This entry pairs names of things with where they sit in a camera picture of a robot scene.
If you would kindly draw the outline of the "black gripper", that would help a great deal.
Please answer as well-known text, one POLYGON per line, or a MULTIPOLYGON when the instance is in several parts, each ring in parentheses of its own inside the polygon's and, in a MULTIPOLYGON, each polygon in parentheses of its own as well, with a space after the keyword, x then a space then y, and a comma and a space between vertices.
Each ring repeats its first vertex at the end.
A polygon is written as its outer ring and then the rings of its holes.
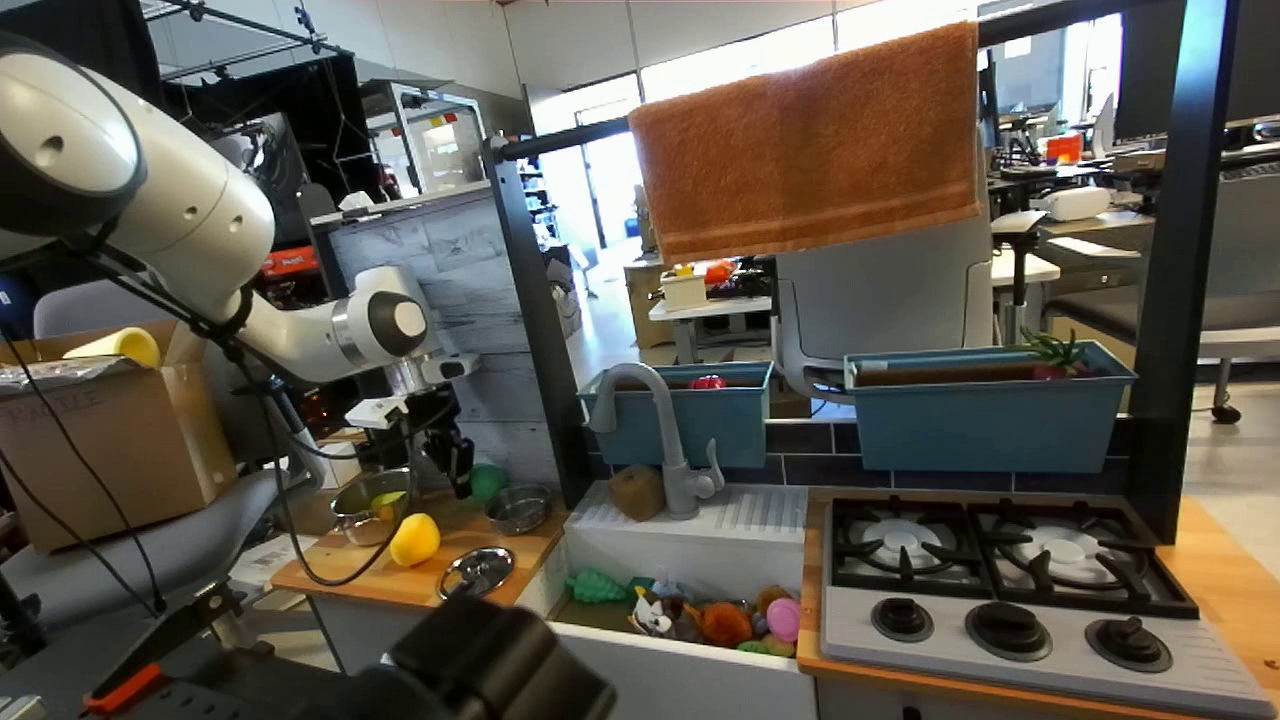
POLYGON ((356 398, 343 421, 374 438, 397 438, 416 458, 416 490, 424 505, 472 494, 477 445, 460 433, 456 381, 468 365, 456 357, 404 357, 388 368, 388 392, 356 398))

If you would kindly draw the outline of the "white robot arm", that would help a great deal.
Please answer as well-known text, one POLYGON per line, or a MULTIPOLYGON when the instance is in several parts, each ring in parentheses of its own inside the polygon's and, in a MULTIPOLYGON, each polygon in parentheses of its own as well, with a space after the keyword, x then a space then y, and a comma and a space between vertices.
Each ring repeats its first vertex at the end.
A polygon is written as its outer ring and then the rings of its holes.
POLYGON ((25 35, 0 48, 0 258, 138 262, 138 297, 295 384, 384 372, 356 414, 407 410, 446 372, 397 269, 343 301, 276 306, 253 289, 276 238, 261 182, 133 86, 25 35))

